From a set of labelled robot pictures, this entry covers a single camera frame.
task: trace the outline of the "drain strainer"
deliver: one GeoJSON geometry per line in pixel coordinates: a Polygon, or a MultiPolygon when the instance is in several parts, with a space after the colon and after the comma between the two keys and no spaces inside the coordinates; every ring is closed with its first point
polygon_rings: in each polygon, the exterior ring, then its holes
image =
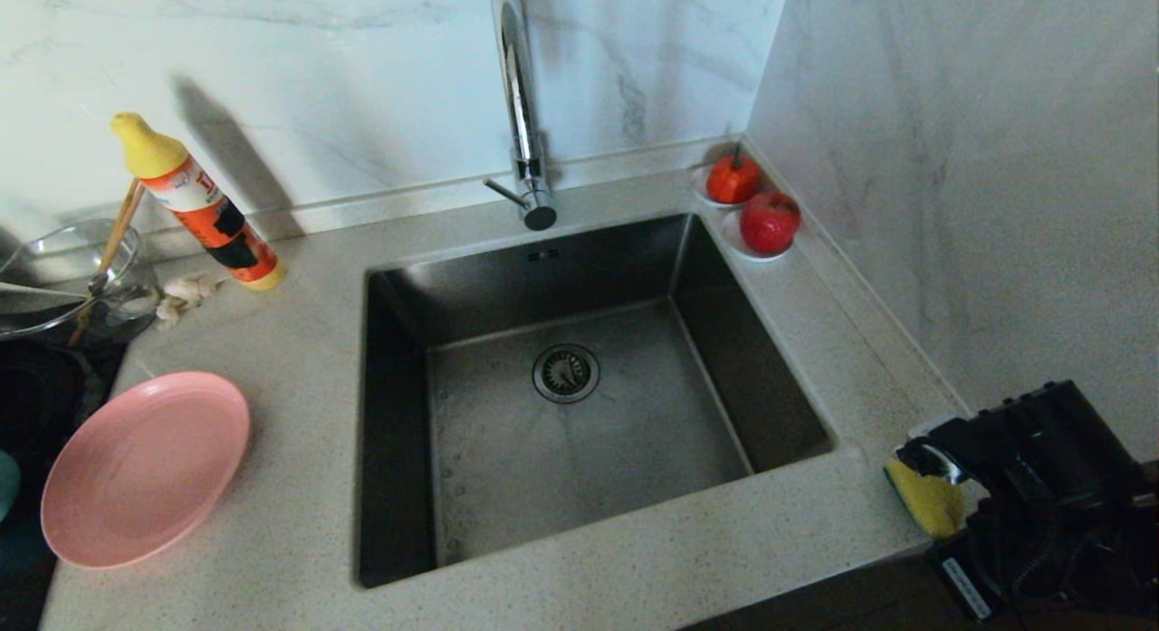
{"type": "Polygon", "coordinates": [[[544,398],[563,405],[576,402],[599,383],[599,363],[586,348],[560,343],[539,355],[532,378],[544,398]]]}

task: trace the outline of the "apple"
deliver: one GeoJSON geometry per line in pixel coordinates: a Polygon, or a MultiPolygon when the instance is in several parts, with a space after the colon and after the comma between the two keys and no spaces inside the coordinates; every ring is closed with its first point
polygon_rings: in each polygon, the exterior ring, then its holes
{"type": "Polygon", "coordinates": [[[736,152],[713,165],[705,188],[708,198],[717,203],[744,203],[760,189],[760,166],[748,155],[741,155],[741,145],[737,145],[736,152]]]}
{"type": "Polygon", "coordinates": [[[741,211],[741,237],[758,253],[785,253],[800,226],[801,208],[792,196],[778,190],[753,196],[741,211]]]}

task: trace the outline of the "dish soap bottle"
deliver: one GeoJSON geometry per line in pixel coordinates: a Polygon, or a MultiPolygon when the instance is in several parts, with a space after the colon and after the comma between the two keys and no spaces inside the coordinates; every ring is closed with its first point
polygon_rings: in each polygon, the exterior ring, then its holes
{"type": "Polygon", "coordinates": [[[285,263],[185,145],[158,133],[136,113],[118,113],[109,126],[125,146],[125,167],[238,282],[255,291],[282,282],[285,263]]]}

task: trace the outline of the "countertop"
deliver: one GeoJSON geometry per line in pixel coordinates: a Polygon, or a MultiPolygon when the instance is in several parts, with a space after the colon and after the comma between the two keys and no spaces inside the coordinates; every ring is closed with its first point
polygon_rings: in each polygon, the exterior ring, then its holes
{"type": "MultiPolygon", "coordinates": [[[[881,465],[906,430],[960,400],[815,219],[771,263],[728,254],[834,438],[804,462],[365,589],[356,580],[366,271],[698,212],[673,172],[559,195],[549,231],[503,202],[283,240],[285,282],[234,283],[131,346],[116,391],[180,370],[227,376],[254,431],[218,510],[174,547],[93,572],[61,564],[43,628],[675,629],[926,542],[881,465]]],[[[202,254],[162,280],[216,269],[202,254]]]]}

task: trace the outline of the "stove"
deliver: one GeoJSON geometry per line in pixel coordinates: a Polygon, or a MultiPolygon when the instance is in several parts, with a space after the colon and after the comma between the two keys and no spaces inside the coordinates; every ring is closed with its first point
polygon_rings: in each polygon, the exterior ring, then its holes
{"type": "Polygon", "coordinates": [[[108,399],[124,351],[0,343],[0,450],[21,471],[16,502],[0,521],[0,631],[39,624],[57,563],[41,530],[41,494],[65,442],[108,399]]]}

